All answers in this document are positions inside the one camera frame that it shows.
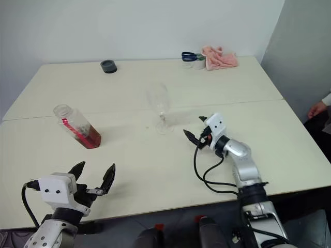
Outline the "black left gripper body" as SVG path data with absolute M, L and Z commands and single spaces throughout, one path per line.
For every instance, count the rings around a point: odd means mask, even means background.
M 103 193 L 103 189 L 88 189 L 87 185 L 85 184 L 77 184 L 77 191 L 74 193 L 74 200 L 77 203 L 90 208 L 96 198 L 98 196 L 102 196 Z

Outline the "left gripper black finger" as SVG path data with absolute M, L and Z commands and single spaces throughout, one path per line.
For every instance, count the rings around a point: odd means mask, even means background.
M 69 174 L 74 175 L 76 183 L 77 183 L 78 178 L 81 176 L 81 174 L 83 172 L 84 166 L 85 166 L 85 161 L 82 161 L 82 162 L 76 164 L 74 167 L 72 167 L 71 170 L 68 172 Z
M 100 186 L 100 190 L 102 190 L 102 195 L 107 195 L 109 192 L 109 189 L 111 188 L 114 179 L 115 179 L 115 173 L 116 173 L 116 165 L 113 163 L 108 170 L 106 171 L 103 182 Z

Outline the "person's bare hand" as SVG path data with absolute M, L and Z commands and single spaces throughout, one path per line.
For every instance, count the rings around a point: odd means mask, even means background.
M 308 112 L 308 118 L 311 119 L 314 116 L 326 110 L 327 110 L 327 106 L 322 101 L 320 101 L 311 107 L 311 109 Z

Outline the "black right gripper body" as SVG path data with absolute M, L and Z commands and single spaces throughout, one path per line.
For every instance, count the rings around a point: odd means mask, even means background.
M 203 129 L 200 137 L 197 139 L 197 148 L 203 149 L 206 146 L 210 146 L 212 141 L 212 130 L 209 126 Z

